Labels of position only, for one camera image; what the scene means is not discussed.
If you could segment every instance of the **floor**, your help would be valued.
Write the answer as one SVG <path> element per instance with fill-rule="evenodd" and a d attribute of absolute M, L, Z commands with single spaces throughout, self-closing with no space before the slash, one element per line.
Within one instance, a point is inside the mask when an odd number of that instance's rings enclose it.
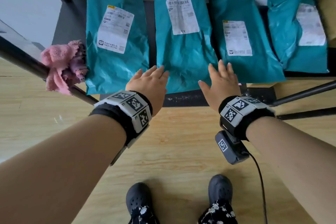
<path fill-rule="evenodd" d="M 327 82 L 278 84 L 278 97 Z M 92 107 L 70 96 L 46 92 L 42 80 L 0 60 L 0 161 L 86 117 Z M 336 106 L 336 91 L 276 108 L 278 114 Z M 214 142 L 218 114 L 209 107 L 163 108 L 133 147 L 109 167 L 74 223 L 127 223 L 128 188 L 145 181 L 153 192 L 161 224 L 192 223 L 208 206 L 207 186 L 218 173 L 233 183 L 233 209 L 239 223 L 263 223 L 260 181 L 252 159 L 229 165 Z M 335 116 L 288 121 L 336 146 Z M 250 143 L 265 183 L 270 223 L 314 221 Z"/>

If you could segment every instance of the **teal plastic mailer bag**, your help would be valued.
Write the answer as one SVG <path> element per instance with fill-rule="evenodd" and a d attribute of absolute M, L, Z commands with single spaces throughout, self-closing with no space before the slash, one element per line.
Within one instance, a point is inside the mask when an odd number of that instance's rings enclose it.
<path fill-rule="evenodd" d="M 143 0 L 87 0 L 86 94 L 125 89 L 142 68 L 149 68 Z"/>
<path fill-rule="evenodd" d="M 285 80 L 255 0 L 209 0 L 214 35 L 224 62 L 240 83 Z"/>
<path fill-rule="evenodd" d="M 268 23 L 283 69 L 328 73 L 327 41 L 314 0 L 267 0 Z"/>
<path fill-rule="evenodd" d="M 218 66 L 210 44 L 212 27 L 205 0 L 154 0 L 157 65 L 169 70 L 167 92 L 211 85 L 208 65 Z"/>

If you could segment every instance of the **pink towel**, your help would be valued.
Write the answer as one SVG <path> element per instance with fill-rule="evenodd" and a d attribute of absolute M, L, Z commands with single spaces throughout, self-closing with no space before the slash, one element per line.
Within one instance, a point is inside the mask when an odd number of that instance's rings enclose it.
<path fill-rule="evenodd" d="M 42 53 L 42 63 L 50 68 L 46 88 L 71 95 L 69 87 L 84 82 L 87 73 L 86 52 L 81 41 L 52 45 Z"/>

